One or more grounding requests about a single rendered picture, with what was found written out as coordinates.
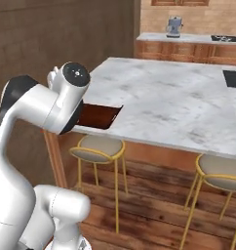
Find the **brown wooden tray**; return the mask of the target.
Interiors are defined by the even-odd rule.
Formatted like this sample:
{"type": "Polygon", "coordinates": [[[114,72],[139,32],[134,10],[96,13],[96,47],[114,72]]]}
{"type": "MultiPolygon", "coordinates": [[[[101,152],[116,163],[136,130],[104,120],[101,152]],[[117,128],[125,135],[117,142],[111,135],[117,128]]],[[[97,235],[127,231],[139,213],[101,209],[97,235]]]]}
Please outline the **brown wooden tray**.
{"type": "Polygon", "coordinates": [[[77,125],[90,128],[108,129],[122,107],[98,104],[84,104],[77,125]]]}

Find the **wooden dining counter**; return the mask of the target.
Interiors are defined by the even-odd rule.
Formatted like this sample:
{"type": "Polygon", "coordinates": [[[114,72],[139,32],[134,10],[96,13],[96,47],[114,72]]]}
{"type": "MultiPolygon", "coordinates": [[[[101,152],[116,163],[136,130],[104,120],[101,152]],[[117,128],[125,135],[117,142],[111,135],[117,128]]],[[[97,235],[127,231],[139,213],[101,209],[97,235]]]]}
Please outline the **wooden dining counter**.
{"type": "Polygon", "coordinates": [[[91,72],[84,101],[120,107],[106,130],[76,125],[78,134],[236,158],[236,88],[223,73],[236,66],[109,58],[91,72]]]}

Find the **yellow stool with beige seat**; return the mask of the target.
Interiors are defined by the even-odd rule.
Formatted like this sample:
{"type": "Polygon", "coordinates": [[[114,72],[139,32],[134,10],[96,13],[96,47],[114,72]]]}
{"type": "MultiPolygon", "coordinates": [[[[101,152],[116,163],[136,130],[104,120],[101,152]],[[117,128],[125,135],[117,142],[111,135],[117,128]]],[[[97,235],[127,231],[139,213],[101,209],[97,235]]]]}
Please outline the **yellow stool with beige seat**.
{"type": "Polygon", "coordinates": [[[72,147],[69,153],[78,161],[77,188],[82,188],[82,163],[89,162],[94,166],[95,181],[98,183],[98,165],[114,164],[115,185],[115,227],[119,232],[119,193],[118,193],[118,160],[122,161],[125,192],[128,192],[127,169],[125,162],[126,144],[122,140],[102,136],[86,135],[72,147]]]}
{"type": "Polygon", "coordinates": [[[236,159],[200,154],[196,157],[195,169],[195,177],[184,204],[184,209],[190,205],[190,210],[178,250],[183,250],[202,184],[228,192],[219,214],[220,220],[232,195],[236,193],[236,159]]]}

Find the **wooden base cupboards run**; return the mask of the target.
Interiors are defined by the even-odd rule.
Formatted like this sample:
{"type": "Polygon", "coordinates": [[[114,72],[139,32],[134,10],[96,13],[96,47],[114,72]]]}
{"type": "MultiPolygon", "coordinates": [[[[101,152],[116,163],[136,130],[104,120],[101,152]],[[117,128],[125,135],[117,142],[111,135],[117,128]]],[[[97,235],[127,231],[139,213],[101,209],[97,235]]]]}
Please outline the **wooden base cupboards run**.
{"type": "Polygon", "coordinates": [[[137,41],[135,56],[157,61],[236,65],[236,45],[137,41]]]}

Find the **grey coffee machine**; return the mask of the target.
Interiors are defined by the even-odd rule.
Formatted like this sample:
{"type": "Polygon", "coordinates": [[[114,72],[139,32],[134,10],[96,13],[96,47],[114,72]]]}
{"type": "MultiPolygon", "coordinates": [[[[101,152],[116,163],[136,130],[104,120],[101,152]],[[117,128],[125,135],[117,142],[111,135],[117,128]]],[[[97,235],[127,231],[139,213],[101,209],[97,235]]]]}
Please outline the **grey coffee machine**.
{"type": "Polygon", "coordinates": [[[179,38],[180,29],[183,27],[182,17],[169,17],[168,25],[166,27],[167,37],[179,38]]]}

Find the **black sink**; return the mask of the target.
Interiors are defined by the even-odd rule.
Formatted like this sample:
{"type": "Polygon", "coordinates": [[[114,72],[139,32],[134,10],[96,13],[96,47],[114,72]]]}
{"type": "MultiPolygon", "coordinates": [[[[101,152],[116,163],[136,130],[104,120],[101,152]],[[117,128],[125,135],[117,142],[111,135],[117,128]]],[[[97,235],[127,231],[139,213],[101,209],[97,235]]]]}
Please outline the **black sink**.
{"type": "Polygon", "coordinates": [[[236,88],[236,71],[225,70],[223,72],[226,85],[231,88],[236,88]]]}

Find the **black hob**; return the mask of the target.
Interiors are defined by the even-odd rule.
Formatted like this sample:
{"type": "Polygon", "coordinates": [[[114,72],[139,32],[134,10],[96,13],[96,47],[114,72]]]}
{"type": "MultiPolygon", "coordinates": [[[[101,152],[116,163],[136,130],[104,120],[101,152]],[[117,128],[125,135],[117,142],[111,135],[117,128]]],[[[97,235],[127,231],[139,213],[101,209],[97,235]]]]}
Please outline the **black hob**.
{"type": "Polygon", "coordinates": [[[211,35],[212,41],[236,42],[236,36],[232,35],[211,35]]]}

